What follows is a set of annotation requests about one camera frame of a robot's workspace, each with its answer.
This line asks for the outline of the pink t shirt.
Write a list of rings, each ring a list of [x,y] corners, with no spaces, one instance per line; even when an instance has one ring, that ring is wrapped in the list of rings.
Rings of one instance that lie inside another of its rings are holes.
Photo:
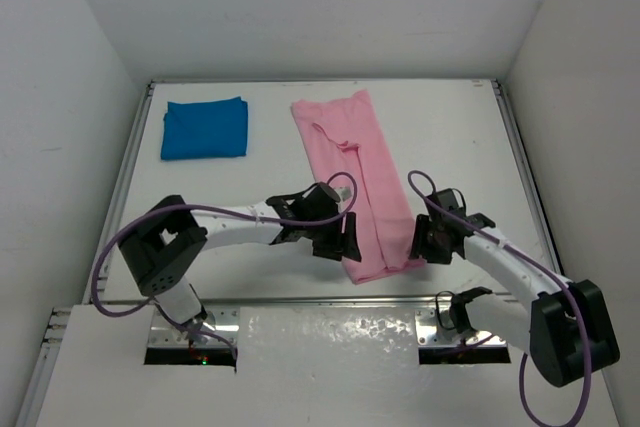
[[[291,107],[312,174],[326,181],[347,172],[357,185],[356,237],[362,260],[345,259],[360,284],[422,267],[409,258],[415,218],[367,91],[328,102],[300,100]]]

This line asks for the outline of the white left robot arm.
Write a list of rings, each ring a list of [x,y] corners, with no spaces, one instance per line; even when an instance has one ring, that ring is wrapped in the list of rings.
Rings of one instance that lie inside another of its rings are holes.
[[[177,327],[193,329],[206,313],[186,272],[203,251],[308,239],[315,257],[361,261],[356,214],[340,204],[338,192],[324,182],[235,208],[188,204],[170,195],[124,229],[116,244],[140,294]]]

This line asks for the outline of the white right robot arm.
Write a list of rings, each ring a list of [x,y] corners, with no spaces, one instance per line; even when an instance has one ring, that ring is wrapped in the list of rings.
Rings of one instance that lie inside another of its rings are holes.
[[[620,349],[604,295],[589,280],[573,282],[537,269],[495,223],[482,214],[463,226],[446,217],[416,218],[410,256],[448,265],[455,255],[481,268],[513,297],[487,287],[452,296],[439,332],[453,340],[487,331],[526,353],[542,377],[563,387],[584,375],[584,356],[600,370],[617,363]]]

